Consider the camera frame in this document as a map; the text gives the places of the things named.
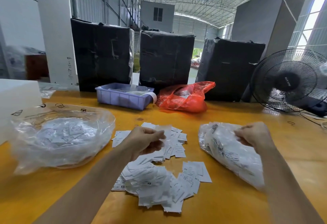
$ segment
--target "purple plastic crate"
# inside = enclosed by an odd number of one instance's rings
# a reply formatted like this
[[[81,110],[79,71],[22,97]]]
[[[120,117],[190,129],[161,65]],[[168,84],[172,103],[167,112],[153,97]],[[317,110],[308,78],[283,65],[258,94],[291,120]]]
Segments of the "purple plastic crate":
[[[112,104],[135,110],[144,110],[148,104],[153,101],[152,96],[138,96],[135,94],[115,91],[114,89],[130,88],[129,84],[111,83],[96,87],[96,96],[99,103]]]

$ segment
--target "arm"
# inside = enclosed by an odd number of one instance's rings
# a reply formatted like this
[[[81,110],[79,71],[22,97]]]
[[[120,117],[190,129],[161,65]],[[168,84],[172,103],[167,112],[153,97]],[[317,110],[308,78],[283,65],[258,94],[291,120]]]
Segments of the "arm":
[[[240,142],[260,155],[272,217],[278,224],[324,224],[277,150],[267,126],[253,123],[235,131]]]
[[[160,150],[159,139],[164,138],[163,131],[136,127],[34,224],[91,223],[125,166],[139,155]]]

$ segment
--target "black electric fan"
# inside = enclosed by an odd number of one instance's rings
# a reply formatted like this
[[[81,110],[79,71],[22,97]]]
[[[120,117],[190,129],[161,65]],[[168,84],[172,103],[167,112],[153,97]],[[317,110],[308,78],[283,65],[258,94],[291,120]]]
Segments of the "black electric fan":
[[[308,49],[276,52],[257,65],[250,90],[265,107],[327,115],[327,59]]]

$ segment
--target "wooden table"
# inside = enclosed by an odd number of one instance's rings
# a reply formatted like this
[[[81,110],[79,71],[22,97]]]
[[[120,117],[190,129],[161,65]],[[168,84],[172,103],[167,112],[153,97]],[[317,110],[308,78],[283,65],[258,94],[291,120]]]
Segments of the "wooden table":
[[[138,198],[124,192],[111,192],[93,224],[104,223],[271,223],[265,195],[224,168],[201,151],[198,144],[200,124],[228,122],[244,125],[263,121],[286,158],[302,189],[327,222],[327,135],[320,126],[297,116],[263,113],[259,104],[208,103],[201,114],[161,110],[149,105],[144,111],[97,103],[94,93],[59,92],[45,102],[105,108],[116,117],[116,130],[131,130],[143,122],[172,124],[187,134],[186,158],[171,158],[163,165],[175,176],[183,161],[204,161],[212,183],[201,183],[198,194],[184,201],[182,214],[167,214],[161,206],[147,210],[138,207]],[[26,176],[13,176],[17,165],[10,145],[0,146],[0,223],[33,222],[57,199],[75,185],[89,169],[111,150],[111,141],[94,160],[73,169],[43,168]]]

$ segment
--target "black wrapped box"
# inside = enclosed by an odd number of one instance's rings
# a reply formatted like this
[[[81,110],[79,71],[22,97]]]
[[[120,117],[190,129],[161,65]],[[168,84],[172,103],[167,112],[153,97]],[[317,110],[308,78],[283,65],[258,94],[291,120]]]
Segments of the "black wrapped box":
[[[206,39],[195,82],[214,81],[216,86],[205,99],[239,102],[265,46],[218,37]]]
[[[142,31],[139,85],[155,92],[167,86],[187,84],[194,47],[193,35]]]
[[[128,27],[71,19],[80,91],[109,83],[130,84],[134,31]]]

